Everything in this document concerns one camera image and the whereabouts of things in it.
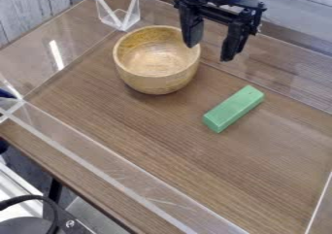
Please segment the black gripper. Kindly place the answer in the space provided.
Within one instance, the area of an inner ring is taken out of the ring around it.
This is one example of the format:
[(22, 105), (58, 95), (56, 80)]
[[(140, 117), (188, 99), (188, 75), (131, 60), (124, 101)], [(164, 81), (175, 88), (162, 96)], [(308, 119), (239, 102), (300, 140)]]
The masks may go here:
[(220, 60), (228, 62), (243, 50), (250, 34), (256, 35), (267, 6), (260, 0), (175, 0), (183, 41), (194, 48), (204, 35), (204, 19), (228, 25)]

